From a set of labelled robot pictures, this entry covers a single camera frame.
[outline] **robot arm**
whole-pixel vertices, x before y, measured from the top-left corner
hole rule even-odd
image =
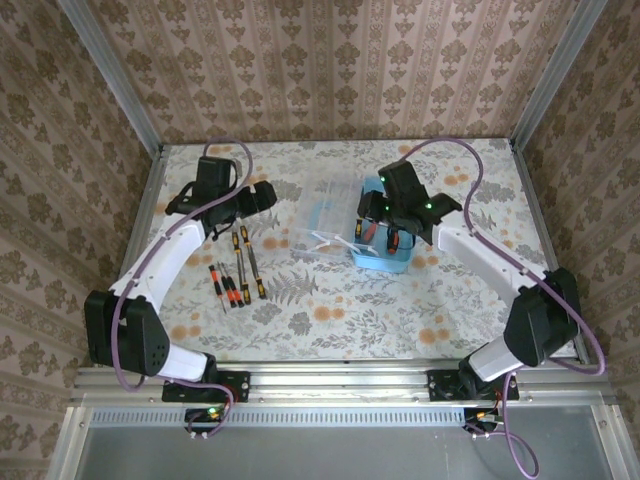
[[[493,244],[505,253],[513,254],[499,242],[493,242]],[[471,268],[498,293],[509,309],[512,308],[514,300],[520,296],[520,289],[536,286],[533,280],[521,275],[503,257],[471,235],[460,211],[451,212],[443,217],[441,223],[434,226],[433,245]],[[541,266],[525,259],[520,261],[526,268],[544,278],[545,273]],[[470,357],[469,364],[483,382],[491,382],[523,365],[507,347],[502,335],[476,351]]]
[[[477,231],[469,230],[459,203],[443,193],[429,197],[411,163],[395,162],[378,173],[386,196],[382,192],[364,194],[358,215],[405,230],[455,256],[496,290],[510,308],[504,334],[460,362],[458,374],[467,398],[477,398],[491,382],[516,368],[540,365],[577,335],[577,324],[555,300],[524,271],[478,240]],[[491,238],[486,233],[483,237]],[[499,242],[489,242],[514,255]],[[546,272],[522,258],[519,263],[579,311],[573,275],[562,268]]]
[[[171,343],[158,314],[182,266],[210,234],[213,233],[213,240],[217,238],[218,225],[230,224],[238,217],[251,216],[275,204],[277,199],[273,186],[268,182],[258,182],[253,186],[255,193],[245,187],[237,196],[176,227],[176,223],[189,213],[235,188],[236,182],[231,180],[232,170],[234,162],[231,160],[201,157],[196,181],[186,185],[169,203],[167,217],[156,237],[135,264],[109,291],[89,294],[84,310],[89,354],[93,362],[113,365],[110,332],[116,303],[119,299],[122,301],[127,285],[133,280],[133,288],[122,301],[117,332],[116,348],[122,369],[146,376],[219,383],[222,372],[217,371],[215,357]],[[163,240],[162,245],[149,257],[159,240]],[[136,277],[141,266],[144,267],[143,273]]]

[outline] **metal floor panel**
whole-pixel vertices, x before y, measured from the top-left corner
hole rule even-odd
[[[590,407],[513,409],[540,480],[613,478]],[[531,461],[525,465],[531,469]],[[514,480],[503,438],[461,428],[228,428],[192,440],[182,428],[90,428],[77,480]]]

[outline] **black mounting bracket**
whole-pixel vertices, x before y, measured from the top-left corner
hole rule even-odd
[[[469,389],[465,387],[460,372],[461,370],[429,370],[427,372],[429,401],[434,403],[456,400],[495,401],[498,398],[496,392],[502,393],[503,391],[505,375],[496,378],[492,382],[483,384],[481,388],[476,390],[475,394],[472,394],[469,392]],[[509,387],[507,400],[519,400],[520,393],[518,391],[518,383],[515,377],[513,377],[511,381],[512,386]]]
[[[247,403],[251,390],[251,373],[233,370],[218,370],[216,357],[206,354],[207,364],[199,383],[215,383],[227,387],[236,403]],[[193,388],[164,382],[162,401],[168,403],[226,403],[227,395],[215,388]]]

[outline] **screwdriver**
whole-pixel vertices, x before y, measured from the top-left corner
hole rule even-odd
[[[224,314],[227,314],[227,309],[224,308],[224,302],[222,301],[222,289],[220,288],[220,282],[218,282],[218,274],[216,273],[216,269],[213,265],[209,265],[209,272],[211,273],[211,279],[213,280],[213,286],[216,289],[216,295],[220,299],[220,305],[222,305],[222,311]]]
[[[251,264],[253,278],[256,279],[256,283],[258,284],[258,295],[260,296],[260,298],[265,299],[267,298],[267,292],[264,289],[264,285],[262,285],[262,278],[260,278],[260,274],[258,273],[256,256],[253,253],[253,247],[251,246],[251,242],[249,241],[249,234],[247,233],[247,228],[244,225],[240,226],[240,234],[242,235],[242,240],[244,240],[244,244],[247,247],[247,252],[249,253],[249,263]]]
[[[227,283],[229,284],[229,289],[233,293],[233,298],[236,299],[236,303],[240,308],[244,307],[244,303],[242,303],[242,297],[240,296],[240,292],[238,292],[238,289],[236,288],[236,284],[233,281],[233,278],[231,277],[231,275],[229,275],[229,271],[227,270],[226,265],[224,263],[220,263],[220,267],[224,272],[224,274],[222,275],[222,278],[224,278],[225,276],[227,277]]]
[[[238,279],[240,280],[240,288],[242,289],[244,304],[251,305],[251,293],[249,293],[249,284],[247,283],[247,273],[244,271],[244,258],[242,256],[242,250],[240,249],[238,232],[236,230],[231,232],[231,238],[233,239],[233,250],[234,252],[236,252],[236,259],[238,261]]]
[[[220,270],[220,272],[222,272],[222,269],[220,268],[220,262],[218,262],[218,269]],[[227,282],[227,279],[225,278],[224,275],[220,275],[221,280],[222,280],[222,286],[224,287],[224,291],[227,292],[227,298],[229,298],[229,303],[231,304],[231,308],[236,308],[236,301],[233,299],[233,292],[231,291],[231,287],[229,286],[229,282]]]

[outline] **gray metal panel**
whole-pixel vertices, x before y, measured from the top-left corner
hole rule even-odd
[[[519,409],[510,417],[538,455],[540,479],[613,478],[590,408]],[[78,472],[91,480],[521,478],[504,439],[474,441],[439,427],[230,428],[207,441],[181,428],[90,429]]]
[[[594,405],[591,410],[613,478],[616,480],[640,478],[640,464],[638,464],[638,457],[624,424],[620,407]]]
[[[582,0],[576,7],[567,29],[558,42],[558,46],[511,135],[511,139],[520,148],[525,147],[538,123],[542,120],[544,112],[569,72],[573,61],[606,4],[607,0]]]
[[[91,428],[183,427],[186,410],[183,407],[96,408]],[[225,428],[461,427],[464,423],[464,409],[456,407],[259,408],[239,404],[228,414]]]
[[[155,131],[153,123],[144,109],[144,102],[138,98],[118,57],[104,36],[100,24],[91,13],[88,2],[84,0],[59,0],[58,3],[69,17],[73,28],[78,32],[80,40],[89,51],[91,58],[116,97],[120,108],[138,134],[138,138],[149,155],[155,156],[160,147],[160,136]]]

